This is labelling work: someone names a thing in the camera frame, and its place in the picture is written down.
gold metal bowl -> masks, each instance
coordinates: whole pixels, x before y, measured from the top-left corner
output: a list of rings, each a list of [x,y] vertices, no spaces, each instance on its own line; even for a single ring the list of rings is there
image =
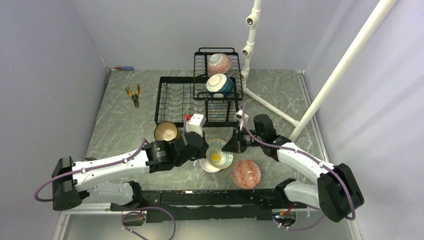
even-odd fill
[[[178,131],[177,125],[173,122],[164,121],[156,126],[153,135],[156,141],[171,142],[180,137],[180,132]]]

white pvc pipe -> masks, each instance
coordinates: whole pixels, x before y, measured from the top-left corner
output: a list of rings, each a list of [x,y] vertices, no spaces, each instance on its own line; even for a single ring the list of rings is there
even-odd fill
[[[246,87],[246,81],[249,77],[250,63],[251,63],[253,50],[255,47],[256,28],[258,27],[259,18],[261,17],[261,4],[262,4],[262,0],[255,0],[251,14],[246,17],[246,23],[248,26],[250,26],[250,29],[249,29],[249,37],[247,39],[246,46],[241,50],[241,53],[245,56],[243,69],[241,70],[241,76],[243,78],[242,80],[243,88]]]
[[[319,91],[315,100],[312,102],[306,113],[303,115],[299,124],[296,126],[294,131],[291,133],[290,140],[294,141],[305,126],[309,123],[311,118],[323,104],[324,100],[327,98],[328,94],[333,90],[339,80],[342,78],[343,74],[346,72],[348,67],[351,65],[352,61],[356,58],[358,53],[362,50],[364,45],[368,42],[370,37],[376,31],[377,27],[382,23],[383,19],[395,5],[397,0],[380,0],[377,6],[369,15],[368,19],[356,35],[355,39],[350,44],[349,48],[344,53],[340,62],[337,64],[327,82]]]
[[[292,117],[290,117],[289,115],[287,115],[285,112],[283,112],[283,111],[279,110],[278,108],[276,108],[275,106],[273,106],[271,103],[265,101],[260,96],[254,94],[247,87],[244,88],[243,91],[244,91],[245,94],[251,96],[251,98],[253,98],[254,100],[258,101],[260,104],[264,105],[265,107],[267,107],[268,109],[270,109],[274,113],[278,114],[283,119],[287,120],[289,123],[293,124],[293,126],[296,127],[299,124],[299,121],[298,120],[293,119]]]

cable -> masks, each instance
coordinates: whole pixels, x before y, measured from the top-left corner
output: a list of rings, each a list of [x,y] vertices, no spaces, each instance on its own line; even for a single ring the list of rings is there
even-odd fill
[[[288,213],[290,213],[290,211],[293,209],[294,206],[295,206],[295,204],[292,203],[287,211],[280,212],[279,214],[280,215],[287,215]]]
[[[321,223],[321,221],[322,220],[324,220],[324,218],[325,218],[326,216],[323,214],[322,216],[321,216],[321,218],[319,218],[314,224],[312,224],[312,225],[310,225],[310,226],[307,226],[307,227],[302,227],[302,228],[292,228],[292,227],[288,227],[288,226],[286,226],[285,227],[285,229],[286,230],[289,230],[289,231],[306,231],[306,230],[309,230],[309,229],[312,229],[312,228],[314,228],[314,227],[316,227],[318,224],[320,224]],[[277,220],[273,217],[272,218],[272,220],[278,225],[278,226],[280,226],[280,223],[278,223],[277,222]]]
[[[126,160],[128,160],[128,161],[131,161],[135,156],[137,156],[141,151],[142,151],[142,147],[145,145],[145,144],[148,144],[149,142],[145,139],[145,138],[143,138],[143,142],[141,143],[141,145],[137,148],[137,150],[135,150],[135,152],[133,153],[133,154],[131,154],[129,157],[127,157],[127,158],[125,158]],[[119,161],[114,161],[114,162],[111,162],[111,163],[106,163],[106,164],[103,164],[103,165],[99,165],[99,166],[91,166],[91,167],[87,167],[87,168],[85,168],[85,170],[88,172],[88,171],[91,171],[91,170],[96,170],[96,169],[101,169],[101,168],[106,168],[106,167],[110,167],[110,166],[113,166],[113,165],[117,165],[117,164],[122,164],[122,163],[124,163],[124,159],[122,159],[122,160],[119,160]],[[34,193],[34,199],[35,200],[37,200],[37,201],[39,201],[39,202],[51,202],[51,201],[53,201],[53,199],[52,198],[50,198],[50,199],[45,199],[45,198],[40,198],[39,197],[39,193],[40,193],[40,191],[45,187],[45,186],[47,186],[49,183],[52,183],[52,182],[54,182],[54,181],[56,181],[56,180],[58,180],[58,179],[61,179],[61,178],[64,178],[64,177],[67,177],[67,176],[70,176],[70,175],[74,175],[74,174],[79,174],[79,173],[82,173],[82,169],[80,169],[80,170],[75,170],[75,171],[69,171],[69,172],[66,172],[66,173],[63,173],[63,174],[60,174],[60,175],[57,175],[57,176],[55,176],[55,177],[52,177],[52,178],[50,178],[48,181],[46,181],[45,183],[43,183],[39,188],[37,188],[37,190],[35,191],[35,193]]]
[[[127,226],[125,226],[125,225],[124,225],[124,218],[125,218],[125,216],[128,216],[128,215],[140,215],[140,216],[143,216],[143,213],[138,212],[138,211],[145,211],[145,210],[159,210],[159,211],[162,211],[162,212],[164,212],[164,213],[168,214],[168,216],[171,218],[172,223],[173,223],[173,231],[172,231],[172,235],[171,235],[171,237],[170,237],[168,240],[171,240],[172,238],[174,238],[175,232],[177,231],[177,223],[175,222],[175,218],[174,218],[174,216],[172,216],[172,214],[171,214],[169,211],[167,211],[167,210],[165,210],[165,209],[163,209],[163,208],[161,208],[161,207],[157,207],[157,206],[147,206],[147,207],[135,208],[135,209],[131,209],[131,210],[132,210],[131,212],[128,212],[127,214],[125,214],[125,215],[124,215],[124,216],[122,216],[122,218],[121,218],[122,229],[125,229],[125,230],[127,230],[128,232],[130,232],[130,233],[132,233],[132,234],[135,234],[136,236],[138,236],[138,237],[139,237],[139,238],[141,238],[141,239],[148,240],[147,238],[145,238],[144,236],[142,236],[142,235],[141,235],[141,234],[139,234],[138,232],[133,231],[131,228],[129,228],[129,227],[127,227]]]
[[[318,208],[316,206],[312,206],[312,205],[309,205],[309,204],[305,204],[305,205],[308,206],[309,208],[313,209],[313,210],[321,210],[321,208]]]
[[[296,217],[287,217],[287,216],[279,216],[276,215],[273,217],[274,222],[278,225],[278,228],[283,227],[291,227],[296,223]]]
[[[302,151],[302,150],[296,150],[296,149],[294,149],[294,148],[291,148],[291,147],[286,147],[286,146],[278,146],[278,145],[272,145],[272,144],[268,144],[268,143],[266,143],[266,142],[263,142],[263,141],[261,141],[261,140],[259,140],[259,139],[257,139],[252,133],[251,133],[251,131],[249,130],[249,127],[248,127],[248,124],[247,124],[247,122],[245,121],[245,111],[246,111],[246,106],[247,106],[247,104],[248,104],[248,102],[246,101],[245,103],[244,103],[244,106],[243,106],[243,109],[242,109],[242,114],[241,114],[241,119],[243,119],[243,124],[244,124],[244,128],[246,129],[246,131],[247,131],[247,133],[256,141],[256,142],[258,142],[258,143],[260,143],[260,144],[262,144],[262,145],[264,145],[264,146],[267,146],[267,147],[270,147],[270,148],[276,148],[276,149],[284,149],[284,150],[289,150],[289,151],[293,151],[293,152],[297,152],[297,153],[299,153],[299,154],[302,154],[302,155],[304,155],[304,156],[306,156],[306,157],[308,157],[308,158],[310,158],[312,161],[314,161],[315,163],[317,163],[317,164],[320,164],[320,161],[319,160],[317,160],[317,159],[315,159],[315,157],[314,156],[312,156],[311,154],[309,154],[309,153],[307,153],[307,152],[305,152],[305,151]],[[343,190],[344,190],[344,193],[346,194],[346,197],[347,197],[347,201],[349,202],[349,206],[350,206],[350,211],[351,211],[351,213],[352,213],[352,216],[351,217],[349,217],[349,216],[346,216],[346,219],[348,219],[348,220],[354,220],[355,218],[356,218],[356,214],[355,214],[355,207],[354,207],[354,203],[353,203],[353,201],[352,201],[352,198],[351,198],[351,194],[349,193],[349,190],[348,190],[348,187],[346,186],[346,184],[343,182],[343,180],[339,177],[339,175],[337,174],[337,173],[335,173],[332,169],[330,169],[329,167],[327,167],[326,165],[322,165],[322,167],[325,169],[325,170],[327,170],[328,172],[330,172],[336,179],[337,179],[337,181],[340,183],[340,185],[341,185],[341,187],[343,188]]]

white bowl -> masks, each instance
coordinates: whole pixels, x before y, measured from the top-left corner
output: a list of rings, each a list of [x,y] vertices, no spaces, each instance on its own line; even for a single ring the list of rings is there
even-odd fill
[[[219,92],[223,88],[226,82],[227,82],[227,76],[225,74],[222,74],[222,73],[215,74],[209,77],[209,79],[207,80],[206,89],[209,92]]]
[[[202,158],[199,160],[200,167],[208,173],[217,173],[221,171],[221,169],[212,166],[206,158]]]

yellow patterned plate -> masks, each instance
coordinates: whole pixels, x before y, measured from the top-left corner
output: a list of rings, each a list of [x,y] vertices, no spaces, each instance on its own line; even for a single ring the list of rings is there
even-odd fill
[[[206,151],[207,162],[217,169],[226,169],[233,162],[233,153],[222,151],[225,144],[227,143],[221,139],[211,140]]]

